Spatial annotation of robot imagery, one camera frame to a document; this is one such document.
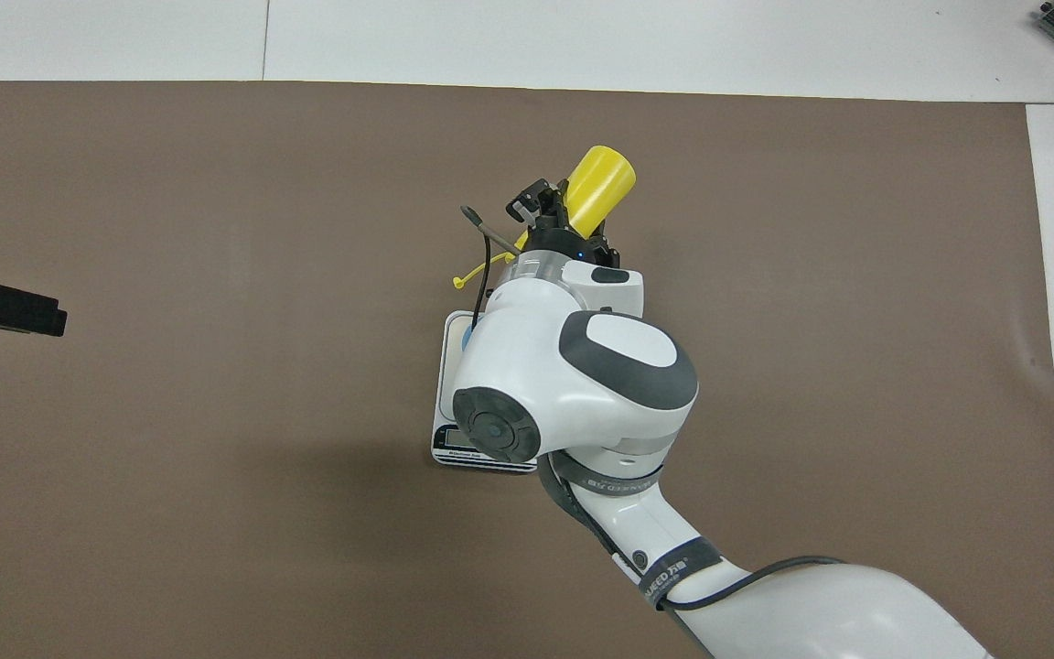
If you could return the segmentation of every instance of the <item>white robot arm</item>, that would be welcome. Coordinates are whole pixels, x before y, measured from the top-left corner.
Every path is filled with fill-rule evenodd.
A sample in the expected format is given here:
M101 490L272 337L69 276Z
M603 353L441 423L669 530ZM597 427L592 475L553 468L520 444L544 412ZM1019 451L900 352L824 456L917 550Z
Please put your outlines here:
M600 230L585 236L569 225L564 188L536 183L509 205L530 234L454 376L454 418L474 447L501 461L539 459L552 500L708 654L988 658L900 577L825 558L749 573L666 503L662 464L698 377L685 350L641 319L641 274L618 267Z

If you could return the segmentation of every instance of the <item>brown mat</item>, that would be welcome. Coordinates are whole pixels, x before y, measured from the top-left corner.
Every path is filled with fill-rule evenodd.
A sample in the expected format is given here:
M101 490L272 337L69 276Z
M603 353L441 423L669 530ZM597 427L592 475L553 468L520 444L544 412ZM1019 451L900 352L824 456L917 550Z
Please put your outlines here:
M534 477L428 459L450 276L597 142L702 395L669 500L748 568L890 568L1054 656L1023 109L0 83L3 656L691 656Z

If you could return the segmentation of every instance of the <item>digital scale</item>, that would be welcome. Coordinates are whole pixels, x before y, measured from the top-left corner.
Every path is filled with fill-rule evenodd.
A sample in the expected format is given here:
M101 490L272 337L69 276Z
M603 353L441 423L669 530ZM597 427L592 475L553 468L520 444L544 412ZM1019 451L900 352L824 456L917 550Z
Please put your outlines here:
M433 434L430 454L442 464L453 467L496 468L499 471L534 471L535 459L528 462L501 462L477 450L466 434L457 429L453 418L454 373L462 361L463 341L469 333L473 313L455 311L447 316L442 337L442 364L438 366L438 396L433 408Z

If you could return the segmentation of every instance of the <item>yellow zip tie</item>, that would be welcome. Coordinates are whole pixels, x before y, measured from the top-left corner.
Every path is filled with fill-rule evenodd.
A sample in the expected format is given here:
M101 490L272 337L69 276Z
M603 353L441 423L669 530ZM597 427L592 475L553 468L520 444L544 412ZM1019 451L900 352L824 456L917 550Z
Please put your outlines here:
M494 266L494 264L497 263L499 259L504 259L506 263L511 263L511 261L513 261L514 258L515 258L515 255L513 253L503 252L502 254L497 254L497 255L495 255L495 257L490 258L490 266ZM480 264L480 266L477 266L476 268L474 268L474 270L469 271L468 275L466 275L466 276L455 276L454 277L454 288L457 288L457 289L460 289L460 291L462 291L462 289L464 287L466 287L466 284L468 284L469 280L473 279L474 275L476 275L480 272L482 272L482 269L485 268L485 267L486 267L486 264L483 263L483 264Z

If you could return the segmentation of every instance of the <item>velcro strap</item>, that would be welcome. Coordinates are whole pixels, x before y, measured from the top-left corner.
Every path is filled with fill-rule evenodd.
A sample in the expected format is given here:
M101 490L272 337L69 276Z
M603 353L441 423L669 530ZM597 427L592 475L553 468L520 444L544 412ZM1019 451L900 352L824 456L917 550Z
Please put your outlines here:
M597 492L599 496L635 496L635 493L653 487L653 484L662 476L662 468L658 467L640 479L618 479L614 476L604 476L592 471L574 461L565 451L552 451L550 456L551 466L555 468L555 476L590 492Z
M637 587L649 605L658 608L658 604L669 595L674 586L682 583L692 573L705 570L706 567L723 562L718 547L698 536L689 542L681 543L664 555L644 573Z

